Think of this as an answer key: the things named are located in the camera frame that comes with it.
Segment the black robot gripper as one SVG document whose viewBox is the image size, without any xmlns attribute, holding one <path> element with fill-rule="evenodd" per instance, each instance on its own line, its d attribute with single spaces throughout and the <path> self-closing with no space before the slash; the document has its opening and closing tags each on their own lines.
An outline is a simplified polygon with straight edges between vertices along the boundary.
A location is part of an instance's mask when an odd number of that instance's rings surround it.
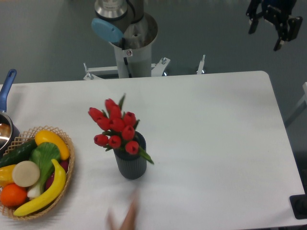
<svg viewBox="0 0 307 230">
<path fill-rule="evenodd" d="M 290 42 L 297 38 L 303 17 L 292 17 L 292 9 L 295 0 L 251 0 L 246 11 L 249 17 L 249 34 L 255 33 L 259 19 L 274 24 L 278 34 L 278 39 L 274 46 L 274 51 L 281 49 L 284 42 Z"/>
</svg>

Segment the blurred human hand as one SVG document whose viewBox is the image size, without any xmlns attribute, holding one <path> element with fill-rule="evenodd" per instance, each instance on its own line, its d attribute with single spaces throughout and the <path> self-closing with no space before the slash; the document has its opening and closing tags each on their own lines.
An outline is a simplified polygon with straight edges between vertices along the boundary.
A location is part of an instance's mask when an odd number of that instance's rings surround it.
<svg viewBox="0 0 307 230">
<path fill-rule="evenodd" d="M 130 206 L 122 223 L 118 225 L 113 214 L 113 210 L 109 209 L 107 213 L 107 227 L 109 230 L 136 230 L 137 216 L 139 213 L 139 191 L 135 190 L 130 195 Z"/>
</svg>

